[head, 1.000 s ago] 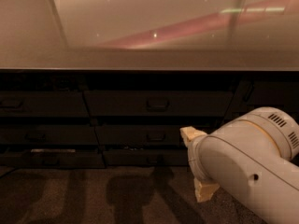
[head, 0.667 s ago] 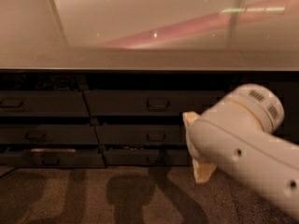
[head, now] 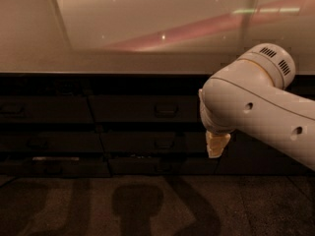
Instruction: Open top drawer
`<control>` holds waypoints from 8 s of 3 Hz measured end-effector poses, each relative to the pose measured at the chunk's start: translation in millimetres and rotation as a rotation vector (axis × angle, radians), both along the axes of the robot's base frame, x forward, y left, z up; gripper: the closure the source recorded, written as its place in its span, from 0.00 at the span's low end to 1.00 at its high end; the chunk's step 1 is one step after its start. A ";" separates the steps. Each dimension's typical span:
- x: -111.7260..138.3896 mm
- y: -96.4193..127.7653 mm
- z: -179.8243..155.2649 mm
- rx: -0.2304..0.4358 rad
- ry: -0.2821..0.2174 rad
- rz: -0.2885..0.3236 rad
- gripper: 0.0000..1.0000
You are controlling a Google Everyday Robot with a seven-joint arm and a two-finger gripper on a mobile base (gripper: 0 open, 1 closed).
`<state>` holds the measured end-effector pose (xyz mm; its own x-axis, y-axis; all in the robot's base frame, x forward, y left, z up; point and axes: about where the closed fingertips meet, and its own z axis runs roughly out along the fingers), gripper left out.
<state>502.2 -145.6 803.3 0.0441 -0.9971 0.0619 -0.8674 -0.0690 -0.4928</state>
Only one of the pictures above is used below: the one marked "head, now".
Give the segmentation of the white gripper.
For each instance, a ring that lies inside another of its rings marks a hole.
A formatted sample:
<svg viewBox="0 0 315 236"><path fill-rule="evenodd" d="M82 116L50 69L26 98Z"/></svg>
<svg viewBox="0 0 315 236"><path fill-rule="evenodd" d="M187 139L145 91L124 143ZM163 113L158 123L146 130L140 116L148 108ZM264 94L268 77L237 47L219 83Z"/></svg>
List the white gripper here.
<svg viewBox="0 0 315 236"><path fill-rule="evenodd" d="M207 153L209 158L219 158L230 141L229 133L232 133L234 128L220 117L216 107L218 101L211 92L200 88L198 95L201 121L207 130Z"/></svg>

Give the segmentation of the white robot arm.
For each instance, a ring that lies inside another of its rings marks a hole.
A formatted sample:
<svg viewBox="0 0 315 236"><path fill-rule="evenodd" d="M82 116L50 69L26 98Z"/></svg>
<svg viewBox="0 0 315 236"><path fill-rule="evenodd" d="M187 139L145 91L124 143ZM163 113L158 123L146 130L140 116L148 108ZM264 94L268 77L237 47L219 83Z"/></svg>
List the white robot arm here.
<svg viewBox="0 0 315 236"><path fill-rule="evenodd" d="M208 156L220 157L239 130L315 170L315 101L285 90L294 76L292 57L272 43L211 75L198 91Z"/></svg>

